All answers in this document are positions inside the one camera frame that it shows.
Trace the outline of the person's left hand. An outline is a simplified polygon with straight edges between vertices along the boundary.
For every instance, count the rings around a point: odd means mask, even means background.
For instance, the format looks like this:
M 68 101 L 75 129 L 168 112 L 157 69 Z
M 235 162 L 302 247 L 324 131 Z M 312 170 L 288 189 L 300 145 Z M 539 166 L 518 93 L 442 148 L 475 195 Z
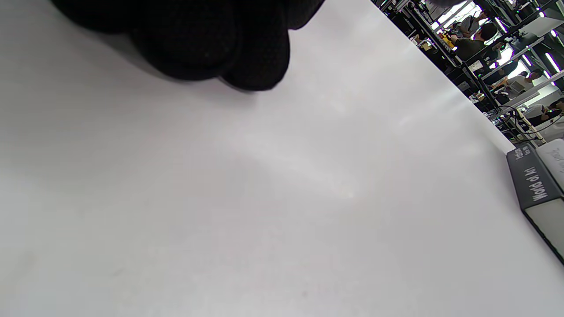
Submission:
M 127 34 L 141 56 L 181 81 L 221 78 L 244 92 L 283 80 L 289 31 L 309 23 L 322 0 L 53 0 L 80 27 Z

